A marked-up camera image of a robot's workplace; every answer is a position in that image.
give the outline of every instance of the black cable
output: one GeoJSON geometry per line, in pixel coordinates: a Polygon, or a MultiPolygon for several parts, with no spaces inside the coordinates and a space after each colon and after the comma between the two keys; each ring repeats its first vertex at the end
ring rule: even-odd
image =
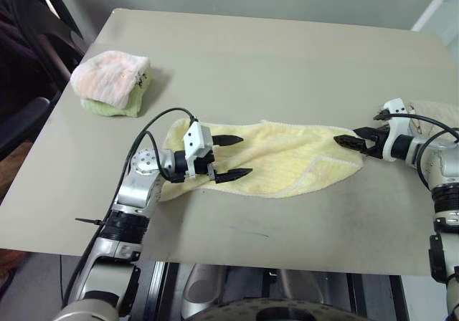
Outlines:
{"type": "Polygon", "coordinates": [[[455,137],[457,140],[459,140],[459,133],[454,131],[452,128],[450,128],[449,126],[447,126],[446,124],[442,122],[439,122],[436,119],[425,117],[423,115],[412,115],[409,113],[386,113],[386,114],[380,113],[373,117],[374,120],[387,120],[388,118],[412,118],[412,119],[423,120],[430,124],[436,125],[439,128],[442,128],[443,130],[445,130],[445,133],[448,132],[451,135],[453,135],[453,137],[455,137]]]}
{"type": "MultiPolygon", "coordinates": [[[[159,158],[158,158],[159,157],[158,148],[156,146],[156,142],[153,139],[152,134],[148,131],[148,128],[154,122],[156,122],[160,117],[162,117],[163,115],[165,115],[167,113],[173,112],[173,111],[185,112],[189,116],[190,125],[194,121],[197,121],[197,118],[194,117],[194,115],[191,112],[189,112],[186,108],[173,107],[173,108],[169,108],[168,110],[165,110],[165,111],[159,113],[156,117],[154,117],[152,120],[150,120],[145,125],[145,127],[142,129],[142,131],[136,136],[136,139],[133,141],[133,144],[132,144],[131,148],[128,151],[128,155],[126,156],[126,159],[125,159],[124,164],[123,164],[123,170],[121,171],[120,179],[118,180],[118,185],[116,186],[116,189],[115,189],[115,194],[113,195],[113,198],[112,198],[112,201],[110,202],[110,206],[109,206],[109,208],[107,210],[107,213],[105,214],[105,216],[103,218],[104,221],[106,221],[108,219],[108,217],[110,216],[112,205],[115,203],[116,196],[118,195],[118,191],[119,191],[119,189],[121,187],[121,184],[123,183],[123,179],[124,179],[124,176],[126,174],[126,171],[129,168],[129,163],[131,162],[131,159],[134,156],[134,153],[136,152],[138,146],[141,144],[141,141],[143,140],[145,135],[147,135],[150,138],[151,143],[153,144],[153,149],[155,151],[155,156],[156,156],[156,163],[158,164],[159,172],[160,172],[161,176],[163,178],[165,178],[166,180],[169,180],[169,177],[165,174],[164,170],[161,167],[161,163],[160,163],[159,158]]],[[[97,230],[95,231],[95,233],[94,233],[93,237],[91,238],[89,244],[86,246],[85,251],[83,252],[82,256],[80,257],[80,260],[78,261],[77,266],[73,270],[73,273],[72,273],[72,276],[70,277],[70,280],[69,280],[69,283],[67,285],[67,288],[65,289],[65,295],[64,295],[64,298],[63,298],[63,301],[62,301],[62,308],[66,307],[68,305],[70,294],[72,293],[73,285],[75,284],[75,281],[77,280],[78,274],[81,273],[81,270],[85,266],[87,258],[89,257],[89,254],[91,253],[91,250],[93,249],[95,240],[99,237],[100,232],[102,231],[102,228],[103,228],[103,224],[101,224],[97,228],[97,230]]]]}
{"type": "MultiPolygon", "coordinates": [[[[451,128],[451,129],[456,131],[455,132],[456,135],[458,134],[457,131],[459,130],[459,128],[451,128]]],[[[430,138],[426,140],[425,143],[421,145],[421,148],[419,148],[419,150],[417,151],[416,171],[419,176],[419,179],[421,179],[422,184],[427,188],[427,190],[430,190],[430,188],[429,188],[429,183],[425,179],[424,173],[422,172],[422,169],[421,169],[422,154],[424,154],[425,149],[429,146],[429,144],[431,144],[431,142],[433,142],[436,138],[439,138],[441,135],[444,135],[446,133],[449,133],[449,131],[448,130],[440,131],[439,133],[436,133],[433,136],[430,136],[430,138]]]]}
{"type": "Polygon", "coordinates": [[[60,283],[60,302],[64,303],[64,288],[62,286],[62,255],[59,254],[59,283],[60,283]]]}

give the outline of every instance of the table surface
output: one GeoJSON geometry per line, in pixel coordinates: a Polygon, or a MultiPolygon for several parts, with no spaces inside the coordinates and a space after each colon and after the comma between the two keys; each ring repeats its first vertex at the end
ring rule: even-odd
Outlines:
{"type": "MultiPolygon", "coordinates": [[[[0,207],[0,247],[80,255],[136,133],[173,106],[210,123],[375,126],[385,101],[458,104],[439,39],[394,29],[116,9],[85,59],[150,57],[141,116],[86,113],[67,86],[0,207]]],[[[179,115],[153,127],[164,137],[179,115]]],[[[194,191],[161,203],[142,257],[336,272],[428,275],[433,205],[403,162],[284,199],[194,191]]]]}

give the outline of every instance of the yellow towel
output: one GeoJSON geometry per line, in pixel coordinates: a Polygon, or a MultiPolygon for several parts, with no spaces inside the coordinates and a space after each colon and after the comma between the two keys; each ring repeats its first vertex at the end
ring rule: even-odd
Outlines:
{"type": "MultiPolygon", "coordinates": [[[[253,168],[236,181],[216,184],[207,176],[165,183],[161,200],[176,198],[195,188],[212,188],[245,196],[283,198],[325,188],[362,167],[361,154],[335,143],[336,135],[353,131],[326,126],[288,125],[262,121],[254,125],[209,126],[212,135],[237,135],[244,141],[214,146],[214,167],[219,173],[232,168],[253,168]]],[[[178,120],[166,136],[164,147],[183,150],[188,120],[178,120]]]]}

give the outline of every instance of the folded towel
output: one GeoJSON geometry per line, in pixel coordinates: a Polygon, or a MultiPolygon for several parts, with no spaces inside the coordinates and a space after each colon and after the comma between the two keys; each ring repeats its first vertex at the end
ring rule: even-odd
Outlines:
{"type": "Polygon", "coordinates": [[[131,93],[129,94],[128,104],[122,110],[119,110],[112,105],[105,104],[104,102],[90,99],[81,99],[81,105],[85,110],[96,113],[98,115],[127,115],[128,117],[137,117],[137,114],[142,106],[143,94],[146,91],[150,81],[150,70],[146,70],[142,74],[142,78],[132,89],[131,93]]]}
{"type": "MultiPolygon", "coordinates": [[[[188,120],[177,121],[164,147],[183,150],[188,120]]],[[[245,196],[283,198],[317,191],[341,181],[362,167],[361,154],[336,144],[336,135],[355,135],[343,128],[288,125],[263,121],[254,125],[205,124],[212,135],[237,135],[244,141],[227,147],[214,146],[217,172],[253,168],[247,176],[215,184],[207,176],[165,183],[161,200],[166,201],[195,188],[212,188],[245,196]]]]}
{"type": "Polygon", "coordinates": [[[80,64],[70,77],[75,94],[117,109],[127,106],[133,88],[150,67],[147,57],[107,51],[80,64]]]}
{"type": "MultiPolygon", "coordinates": [[[[459,107],[457,105],[442,104],[441,102],[413,100],[408,103],[409,113],[424,115],[434,118],[452,128],[459,128],[459,107]]],[[[429,138],[430,136],[442,131],[436,125],[412,119],[410,122],[412,132],[417,136],[429,138]]],[[[453,139],[451,134],[444,134],[444,138],[453,139]]]]}

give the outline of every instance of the green towel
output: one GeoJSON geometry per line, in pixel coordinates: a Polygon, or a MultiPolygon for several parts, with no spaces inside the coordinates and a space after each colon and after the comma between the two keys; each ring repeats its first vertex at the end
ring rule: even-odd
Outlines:
{"type": "Polygon", "coordinates": [[[150,84],[150,73],[151,71],[147,70],[138,79],[138,82],[129,94],[128,104],[123,109],[118,109],[104,102],[91,99],[81,99],[81,105],[85,110],[97,115],[127,115],[128,117],[135,118],[138,115],[138,111],[141,109],[143,94],[150,84]]]}

